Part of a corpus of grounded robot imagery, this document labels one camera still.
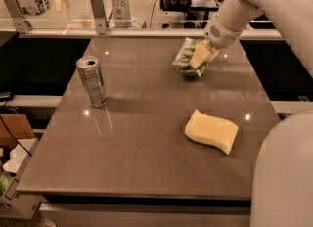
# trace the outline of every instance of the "box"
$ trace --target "box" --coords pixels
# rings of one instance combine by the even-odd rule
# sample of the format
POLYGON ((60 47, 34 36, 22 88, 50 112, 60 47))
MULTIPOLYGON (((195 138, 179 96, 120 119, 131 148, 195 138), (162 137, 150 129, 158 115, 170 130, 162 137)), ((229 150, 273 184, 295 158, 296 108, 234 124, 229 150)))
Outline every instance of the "box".
MULTIPOLYGON (((1 115, 3 118, 6 117, 6 119, 9 119, 9 121, 15 123, 15 124, 10 124, 11 122, 9 123, 9 126, 11 127, 10 131, 12 130, 12 133, 14 132, 15 137, 21 135, 27 137, 26 139, 18 140, 32 154, 38 145, 38 140, 34 137, 27 118, 24 115, 20 114, 10 114, 10 116, 7 116, 8 114, 1 115)), ((0 128, 3 129, 4 125, 1 120, 0 124, 1 124, 0 128)), ((5 144, 1 144, 1 146, 5 146, 6 148, 13 147, 12 144, 13 142, 9 140, 8 135, 3 134, 3 132, 4 132, 3 130, 2 131, 0 130, 0 142, 4 140, 4 142, 2 143, 5 144)), ((21 148, 20 146, 17 146, 16 141, 14 142, 16 145, 15 150, 17 148, 21 148)), ((25 155, 22 157, 22 159, 21 157, 19 157, 19 159, 20 165, 17 166, 16 175, 13 177, 12 182, 8 189, 0 197, 0 217, 31 219, 41 203, 41 197, 35 195, 24 195, 16 191, 16 188, 19 184, 19 181, 22 178, 23 172, 25 171, 31 159, 31 156, 27 152, 25 152, 25 155)), ((10 159, 10 165, 15 165, 14 162, 12 164, 12 160, 13 158, 10 159)))

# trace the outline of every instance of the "black panel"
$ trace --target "black panel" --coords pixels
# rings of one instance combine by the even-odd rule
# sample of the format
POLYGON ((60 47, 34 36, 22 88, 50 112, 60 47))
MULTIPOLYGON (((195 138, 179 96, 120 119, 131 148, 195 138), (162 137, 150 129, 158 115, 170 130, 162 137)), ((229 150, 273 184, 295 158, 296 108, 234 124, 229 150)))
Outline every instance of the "black panel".
POLYGON ((0 92, 62 96, 89 41, 13 38, 0 48, 0 92))
POLYGON ((313 101, 313 79, 285 41, 241 41, 271 101, 313 101))

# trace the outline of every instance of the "metal bracket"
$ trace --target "metal bracket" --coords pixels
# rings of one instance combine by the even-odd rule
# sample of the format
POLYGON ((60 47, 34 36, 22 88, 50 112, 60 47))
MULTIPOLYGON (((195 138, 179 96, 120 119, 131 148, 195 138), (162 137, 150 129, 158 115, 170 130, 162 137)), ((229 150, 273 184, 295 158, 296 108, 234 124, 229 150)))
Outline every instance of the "metal bracket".
POLYGON ((92 11, 95 19, 96 32, 98 34, 106 34, 108 21, 105 12, 105 6, 103 0, 90 0, 92 11))
POLYGON ((25 34, 31 31, 31 24, 23 16, 18 0, 4 0, 10 12, 16 31, 25 34))

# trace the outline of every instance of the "can lid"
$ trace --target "can lid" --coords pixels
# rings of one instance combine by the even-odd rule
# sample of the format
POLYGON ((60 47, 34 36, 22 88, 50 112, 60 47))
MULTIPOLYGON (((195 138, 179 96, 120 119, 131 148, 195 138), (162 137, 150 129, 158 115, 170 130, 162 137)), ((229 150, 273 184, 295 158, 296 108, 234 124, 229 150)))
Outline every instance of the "can lid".
POLYGON ((94 56, 85 56, 76 62, 78 68, 94 68, 99 63, 94 56))

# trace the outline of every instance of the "silver can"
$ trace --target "silver can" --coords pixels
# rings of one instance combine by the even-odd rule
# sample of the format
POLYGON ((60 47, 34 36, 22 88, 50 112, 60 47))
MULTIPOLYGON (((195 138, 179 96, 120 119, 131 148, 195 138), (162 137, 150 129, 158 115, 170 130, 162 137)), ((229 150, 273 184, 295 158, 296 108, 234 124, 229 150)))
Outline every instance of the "silver can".
POLYGON ((101 107, 106 103, 108 96, 104 87, 99 60, 94 56, 85 56, 79 59, 76 65, 90 106, 101 107))

